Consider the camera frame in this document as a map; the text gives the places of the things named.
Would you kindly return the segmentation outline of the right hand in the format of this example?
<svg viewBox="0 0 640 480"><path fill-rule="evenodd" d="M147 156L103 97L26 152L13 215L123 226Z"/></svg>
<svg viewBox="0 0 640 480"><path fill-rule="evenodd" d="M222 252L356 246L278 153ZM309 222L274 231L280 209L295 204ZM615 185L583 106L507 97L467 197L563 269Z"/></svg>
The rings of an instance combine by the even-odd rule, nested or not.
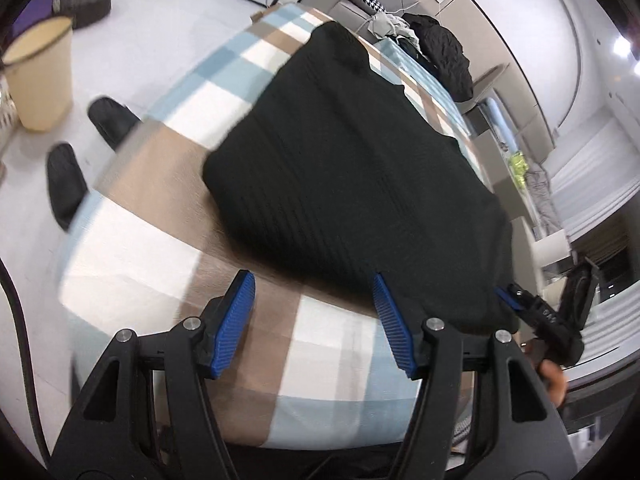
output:
<svg viewBox="0 0 640 480"><path fill-rule="evenodd" d="M524 346L524 353L536 370L539 377L547 384L546 390L551 403L559 408L567 394L567 379L561 367L555 362L547 359L537 361L535 359L536 341L527 341Z"/></svg>

